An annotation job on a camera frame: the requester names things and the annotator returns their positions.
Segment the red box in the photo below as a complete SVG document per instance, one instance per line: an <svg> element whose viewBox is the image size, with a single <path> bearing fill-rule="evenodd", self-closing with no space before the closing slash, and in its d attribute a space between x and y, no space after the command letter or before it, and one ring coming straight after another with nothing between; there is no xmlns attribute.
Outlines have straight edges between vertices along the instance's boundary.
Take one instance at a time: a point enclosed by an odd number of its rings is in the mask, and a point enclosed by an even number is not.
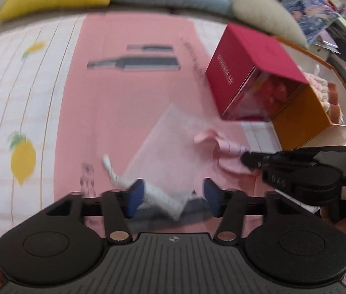
<svg viewBox="0 0 346 294"><path fill-rule="evenodd" d="M307 81L275 38L229 23L206 76L225 120L269 121Z"/></svg>

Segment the brown box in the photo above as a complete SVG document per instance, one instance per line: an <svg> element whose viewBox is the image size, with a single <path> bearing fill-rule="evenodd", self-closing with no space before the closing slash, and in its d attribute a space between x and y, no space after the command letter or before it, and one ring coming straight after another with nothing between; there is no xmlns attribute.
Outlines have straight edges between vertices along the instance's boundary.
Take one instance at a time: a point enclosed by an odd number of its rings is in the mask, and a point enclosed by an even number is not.
<svg viewBox="0 0 346 294"><path fill-rule="evenodd" d="M282 149L346 144L345 83L336 70L321 58L283 39L278 40L304 72L313 73L318 64L319 77L336 85L344 121L344 124L333 124L310 85L304 85L272 119Z"/></svg>

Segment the box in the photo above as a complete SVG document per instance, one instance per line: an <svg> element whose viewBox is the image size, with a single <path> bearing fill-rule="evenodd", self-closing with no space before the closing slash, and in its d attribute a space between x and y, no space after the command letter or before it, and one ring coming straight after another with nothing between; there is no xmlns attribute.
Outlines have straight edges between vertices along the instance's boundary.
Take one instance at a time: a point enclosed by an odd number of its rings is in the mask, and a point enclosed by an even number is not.
<svg viewBox="0 0 346 294"><path fill-rule="evenodd" d="M206 76L225 120L269 121L308 84L276 39L232 23Z"/></svg>
<svg viewBox="0 0 346 294"><path fill-rule="evenodd" d="M309 85L273 117L272 123L283 150L298 147L338 146L346 144L346 85L336 70L307 50L278 38L281 46L304 72L313 73L336 85L343 123L333 124Z"/></svg>

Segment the black bottle graphic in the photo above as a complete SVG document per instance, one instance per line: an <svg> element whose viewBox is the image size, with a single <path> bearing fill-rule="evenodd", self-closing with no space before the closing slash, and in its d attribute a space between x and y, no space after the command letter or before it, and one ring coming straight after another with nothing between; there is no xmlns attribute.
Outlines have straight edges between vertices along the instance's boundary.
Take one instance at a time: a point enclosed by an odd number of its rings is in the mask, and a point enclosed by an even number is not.
<svg viewBox="0 0 346 294"><path fill-rule="evenodd" d="M114 67L119 70L180 70L176 57L164 56L122 56L97 62L89 62L87 68Z"/></svg>
<svg viewBox="0 0 346 294"><path fill-rule="evenodd" d="M173 52L173 46L160 44L127 45L127 50L141 50L144 52Z"/></svg>

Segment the pink mat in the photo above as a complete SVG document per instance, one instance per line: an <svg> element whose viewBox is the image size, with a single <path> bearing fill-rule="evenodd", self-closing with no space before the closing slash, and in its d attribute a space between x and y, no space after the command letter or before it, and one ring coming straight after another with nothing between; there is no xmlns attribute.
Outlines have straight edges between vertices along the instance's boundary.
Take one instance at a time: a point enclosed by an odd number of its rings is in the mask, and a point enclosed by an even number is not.
<svg viewBox="0 0 346 294"><path fill-rule="evenodd" d="M146 44L173 46L174 52L165 55L176 56L180 70L87 69L89 61L144 54L127 50L127 46ZM218 116L204 80L209 61L192 22L185 18L128 12L89 14L63 94L55 155L55 200L70 191L88 189L93 196L94 192L99 195L113 188L102 156L109 154L116 173L121 175L170 104L247 145L240 123L223 122ZM207 172L205 175L223 187L237 188L238 178L216 167ZM248 194L262 194L255 191L253 179L242 187ZM217 223L210 220L180 231L213 232Z"/></svg>

